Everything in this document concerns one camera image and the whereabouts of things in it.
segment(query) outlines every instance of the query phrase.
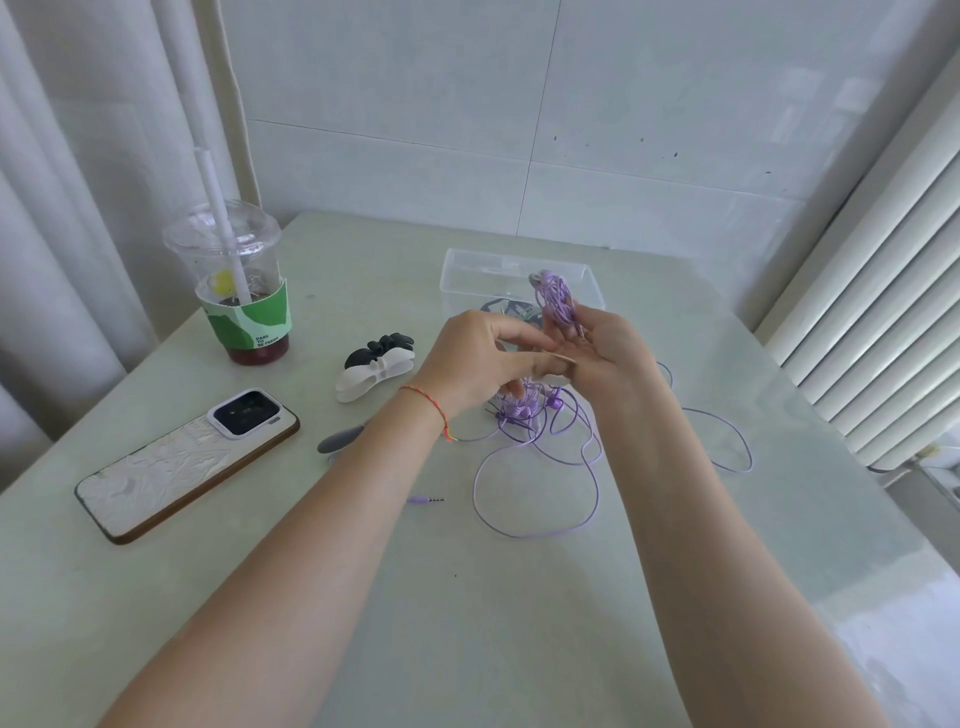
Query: hand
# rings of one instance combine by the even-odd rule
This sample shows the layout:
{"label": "hand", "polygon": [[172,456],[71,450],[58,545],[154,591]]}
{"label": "hand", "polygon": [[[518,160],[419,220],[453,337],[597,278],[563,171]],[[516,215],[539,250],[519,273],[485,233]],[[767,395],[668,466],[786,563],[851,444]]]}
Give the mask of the hand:
{"label": "hand", "polygon": [[657,369],[657,360],[622,316],[576,303],[574,319],[584,336],[575,327],[558,328],[546,315],[543,331],[557,342],[552,351],[577,362],[566,375],[594,406],[618,401],[644,372]]}
{"label": "hand", "polygon": [[447,417],[481,404],[505,387],[523,395],[522,378],[562,375],[570,365],[546,352],[504,352],[498,342],[526,349],[557,349],[538,328],[499,313],[466,311],[446,322],[410,382],[437,400]]}

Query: person's right arm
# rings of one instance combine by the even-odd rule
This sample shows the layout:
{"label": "person's right arm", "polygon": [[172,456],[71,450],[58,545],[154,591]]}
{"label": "person's right arm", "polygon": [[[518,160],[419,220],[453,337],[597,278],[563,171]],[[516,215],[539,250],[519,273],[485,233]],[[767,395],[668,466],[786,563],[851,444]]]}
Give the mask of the person's right arm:
{"label": "person's right arm", "polygon": [[633,327],[583,306],[547,326],[591,403],[690,720],[875,728],[883,712],[721,483]]}

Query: plastic container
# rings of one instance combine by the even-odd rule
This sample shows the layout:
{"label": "plastic container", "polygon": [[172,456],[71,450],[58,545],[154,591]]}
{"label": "plastic container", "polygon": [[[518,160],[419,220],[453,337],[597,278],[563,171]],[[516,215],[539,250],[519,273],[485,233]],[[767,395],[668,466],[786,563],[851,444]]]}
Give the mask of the plastic container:
{"label": "plastic container", "polygon": [[[235,253],[217,235],[210,205],[199,205],[163,231],[163,241],[183,261],[196,284],[206,317],[229,357],[238,364],[267,364],[290,348],[286,280],[276,260],[280,225],[262,209],[227,200]],[[239,257],[251,300],[234,285]]]}
{"label": "plastic container", "polygon": [[495,310],[492,304],[498,300],[528,303],[539,310],[528,277],[543,270],[563,276],[580,303],[606,309],[593,271],[583,263],[450,248],[440,274],[444,316],[456,316],[471,308]]}

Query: clear plastic cup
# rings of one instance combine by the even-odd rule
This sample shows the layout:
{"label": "clear plastic cup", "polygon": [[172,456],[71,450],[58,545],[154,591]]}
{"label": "clear plastic cup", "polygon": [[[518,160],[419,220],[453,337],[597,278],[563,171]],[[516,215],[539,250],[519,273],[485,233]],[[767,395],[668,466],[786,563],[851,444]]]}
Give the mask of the clear plastic cup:
{"label": "clear plastic cup", "polygon": [[[210,205],[191,209],[163,231],[163,242],[190,271],[206,317],[238,364],[268,364],[290,348],[290,305],[276,260],[280,225],[262,209],[227,200],[236,237],[231,251],[217,235]],[[243,303],[233,272],[240,259],[251,302]]]}

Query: table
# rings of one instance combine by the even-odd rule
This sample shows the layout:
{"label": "table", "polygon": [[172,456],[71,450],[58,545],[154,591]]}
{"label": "table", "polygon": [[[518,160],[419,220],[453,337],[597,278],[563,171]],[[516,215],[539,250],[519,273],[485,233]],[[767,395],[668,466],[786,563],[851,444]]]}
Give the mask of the table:
{"label": "table", "polygon": [[[334,399],[347,354],[401,331],[423,356],[441,324],[449,247],[592,266],[610,309],[645,335],[682,403],[732,419],[756,454],[723,475],[789,577],[850,652],[897,725],[960,716],[960,579],[847,453],[683,261],[313,213],[285,231],[290,352],[232,365],[200,313],[0,496],[0,724],[88,726],[325,468],[326,435],[362,422],[402,381]],[[85,475],[250,386],[300,415],[299,434],[129,546],[107,542],[72,489]],[[454,424],[467,436],[489,421]],[[696,421],[715,458],[731,436]],[[317,719],[320,726],[684,726],[683,704],[605,462],[587,527],[514,542],[474,516],[492,444],[439,443]],[[507,525],[580,513],[582,471],[526,451],[485,481]]]}

